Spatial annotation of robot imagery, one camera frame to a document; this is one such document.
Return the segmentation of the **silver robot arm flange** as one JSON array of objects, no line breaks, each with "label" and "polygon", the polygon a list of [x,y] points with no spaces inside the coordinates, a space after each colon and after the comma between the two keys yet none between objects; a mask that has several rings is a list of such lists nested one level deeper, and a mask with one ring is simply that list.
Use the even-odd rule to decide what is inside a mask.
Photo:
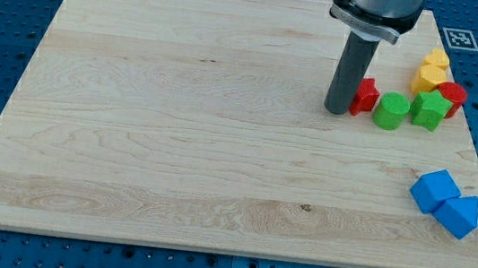
[{"label": "silver robot arm flange", "polygon": [[396,44],[416,25],[425,0],[333,0],[330,15],[365,41]]}]

